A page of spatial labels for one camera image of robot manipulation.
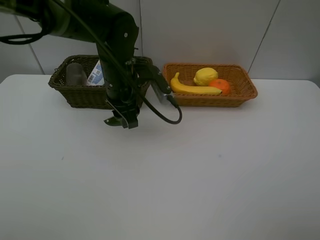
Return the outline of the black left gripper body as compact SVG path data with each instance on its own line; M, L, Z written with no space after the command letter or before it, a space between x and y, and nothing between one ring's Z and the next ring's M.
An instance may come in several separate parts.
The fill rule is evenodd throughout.
M106 97L106 103L111 107L113 116L107 120L137 120L143 102L138 96L131 96L128 100L111 99Z

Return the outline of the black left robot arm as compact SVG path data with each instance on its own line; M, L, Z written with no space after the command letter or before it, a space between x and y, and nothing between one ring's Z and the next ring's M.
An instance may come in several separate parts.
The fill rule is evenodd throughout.
M30 44L46 35L95 43L106 102L113 109L105 123L138 127L140 91L133 59L139 28L130 13L108 0L2 0L0 11L41 27L39 33L2 36L4 44Z

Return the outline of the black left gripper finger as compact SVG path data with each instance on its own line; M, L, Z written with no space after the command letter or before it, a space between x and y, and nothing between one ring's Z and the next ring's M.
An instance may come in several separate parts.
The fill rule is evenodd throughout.
M104 123L110 127L123 127L126 129L128 127L127 122L123 117L115 110L112 110L112 117L109 117L104 120Z
M133 129L139 126L138 118L136 113L128 113L124 116L124 129Z

